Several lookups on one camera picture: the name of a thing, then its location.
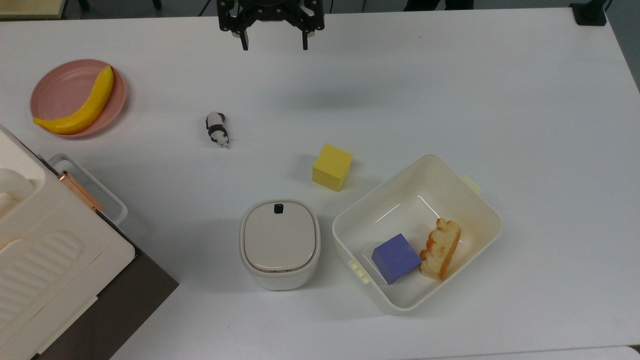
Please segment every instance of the bread slice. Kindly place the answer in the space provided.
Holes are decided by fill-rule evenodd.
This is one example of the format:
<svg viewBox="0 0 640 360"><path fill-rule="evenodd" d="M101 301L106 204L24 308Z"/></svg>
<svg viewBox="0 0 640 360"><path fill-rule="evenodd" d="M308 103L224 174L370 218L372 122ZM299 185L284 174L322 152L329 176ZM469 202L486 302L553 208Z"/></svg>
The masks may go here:
<svg viewBox="0 0 640 360"><path fill-rule="evenodd" d="M438 279L444 278L458 246L460 232L460 225L454 221L446 221L444 218L436 221L436 229L429 234L427 240L427 249L420 251L420 273L427 275L433 272L438 274Z"/></svg>

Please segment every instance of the purple block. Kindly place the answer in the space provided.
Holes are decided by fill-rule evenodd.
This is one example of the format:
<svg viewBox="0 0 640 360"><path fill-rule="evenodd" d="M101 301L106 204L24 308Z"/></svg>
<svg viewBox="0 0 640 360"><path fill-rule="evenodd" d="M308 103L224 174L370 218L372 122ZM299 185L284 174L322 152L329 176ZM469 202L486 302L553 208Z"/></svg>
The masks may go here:
<svg viewBox="0 0 640 360"><path fill-rule="evenodd" d="M420 257L402 234L376 247L371 259L389 285L420 265Z"/></svg>

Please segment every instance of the toy panda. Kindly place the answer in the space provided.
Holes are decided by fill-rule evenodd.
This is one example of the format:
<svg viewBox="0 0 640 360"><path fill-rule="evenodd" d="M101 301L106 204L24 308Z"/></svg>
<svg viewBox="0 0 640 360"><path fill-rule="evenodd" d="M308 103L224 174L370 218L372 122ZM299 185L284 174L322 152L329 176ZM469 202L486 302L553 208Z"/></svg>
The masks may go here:
<svg viewBox="0 0 640 360"><path fill-rule="evenodd" d="M209 130L209 136L211 141L218 144L221 147L229 148L229 138L227 130L223 123L225 122L225 116L222 113L216 113L215 111L207 115L205 123L207 124L207 130Z"/></svg>

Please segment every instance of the yellow cube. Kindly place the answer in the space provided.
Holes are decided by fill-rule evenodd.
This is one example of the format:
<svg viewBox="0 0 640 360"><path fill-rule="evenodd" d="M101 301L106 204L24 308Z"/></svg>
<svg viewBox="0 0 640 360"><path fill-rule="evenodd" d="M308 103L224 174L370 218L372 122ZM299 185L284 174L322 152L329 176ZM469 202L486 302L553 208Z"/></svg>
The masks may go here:
<svg viewBox="0 0 640 360"><path fill-rule="evenodd" d="M352 154L326 143L314 164L312 180L339 192L349 173L351 159Z"/></svg>

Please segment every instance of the toy banana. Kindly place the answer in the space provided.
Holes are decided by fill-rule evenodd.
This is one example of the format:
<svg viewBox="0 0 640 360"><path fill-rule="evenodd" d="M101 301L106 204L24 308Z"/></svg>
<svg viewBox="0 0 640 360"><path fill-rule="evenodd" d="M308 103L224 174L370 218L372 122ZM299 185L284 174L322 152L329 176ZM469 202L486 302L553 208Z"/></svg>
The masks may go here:
<svg viewBox="0 0 640 360"><path fill-rule="evenodd" d="M75 113L53 120L43 120L35 117L33 122L56 134L70 135L78 133L97 119L107 100L109 100L112 88L113 70L110 66L106 66L98 73L89 98Z"/></svg>

